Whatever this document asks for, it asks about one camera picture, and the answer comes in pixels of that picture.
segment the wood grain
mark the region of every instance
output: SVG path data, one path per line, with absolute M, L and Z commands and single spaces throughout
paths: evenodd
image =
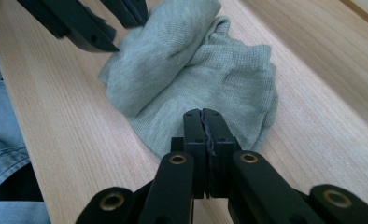
M 118 43 L 119 23 L 84 2 L 118 28 Z M 272 46 L 279 107 L 262 154 L 303 192 L 331 183 L 368 202 L 368 23 L 340 1 L 222 4 L 232 36 Z M 159 163 L 106 99 L 97 74 L 108 56 L 55 39 L 0 0 L 0 68 L 53 223 L 75 222 L 101 189 L 138 189 Z M 196 202 L 194 221 L 229 223 L 225 207 Z
M 363 8 L 361 8 L 356 1 L 341 0 L 341 2 L 345 3 L 353 11 L 355 11 L 360 17 L 362 17 L 368 22 L 368 13 Z

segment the blue jeans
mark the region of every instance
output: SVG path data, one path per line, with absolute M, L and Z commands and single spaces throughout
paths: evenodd
M 0 81 L 0 185 L 30 162 L 3 81 Z M 50 223 L 40 202 L 0 202 L 0 223 Z

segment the gray knit fabric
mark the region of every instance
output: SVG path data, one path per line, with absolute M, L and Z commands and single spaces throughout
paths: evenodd
M 122 52 L 111 57 L 99 76 L 107 84 L 111 103 L 160 157 L 169 152 L 172 137 L 183 136 L 182 116 L 194 108 L 219 111 L 247 150 L 261 148 L 275 119 L 277 94 L 270 47 L 248 47 L 228 37 L 228 18 L 205 19 L 214 18 L 218 9 L 219 3 L 214 0 L 162 2 L 144 29 L 138 28 L 124 38 Z M 177 13 L 183 15 L 171 21 Z M 202 22 L 186 23 L 184 19 L 186 25 L 180 28 L 183 18 Z M 173 34 L 164 27 L 165 22 L 177 25 Z M 199 46 L 193 41 L 205 26 L 208 29 Z M 142 37 L 146 31 L 147 38 Z M 169 43 L 188 38 L 193 44 L 155 46 L 155 39 L 158 42 L 161 36 Z M 142 48 L 152 48 L 153 52 L 143 54 Z M 174 54 L 166 57 L 167 51 Z
M 218 0 L 170 0 L 152 9 L 144 29 L 129 34 L 101 72 L 112 74 L 112 104 L 126 116 L 137 115 L 187 64 L 219 9 Z

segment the wooden table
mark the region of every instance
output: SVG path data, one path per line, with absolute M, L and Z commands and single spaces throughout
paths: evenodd
M 85 3 L 119 42 L 118 21 Z M 296 189 L 331 183 L 368 202 L 368 23 L 336 0 L 223 0 L 220 15 L 233 37 L 272 46 L 279 107 L 262 154 Z M 0 68 L 54 223 L 75 222 L 101 189 L 138 189 L 159 164 L 106 98 L 97 74 L 108 57 L 0 0 Z M 229 223 L 225 207 L 197 202 L 195 223 Z

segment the brass screw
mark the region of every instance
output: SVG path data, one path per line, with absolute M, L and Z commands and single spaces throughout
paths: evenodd
M 181 155 L 174 155 L 174 156 L 169 158 L 169 161 L 172 162 L 173 164 L 180 165 L 180 164 L 186 162 L 187 158 L 185 158 Z
M 120 192 L 111 192 L 107 194 L 100 202 L 100 208 L 105 211 L 112 211 L 123 205 L 125 197 Z
M 343 193 L 333 189 L 327 189 L 323 192 L 324 199 L 340 208 L 349 208 L 352 206 L 352 201 Z
M 258 157 L 254 156 L 251 153 L 245 153 L 240 155 L 240 160 L 247 163 L 254 163 L 258 161 Z

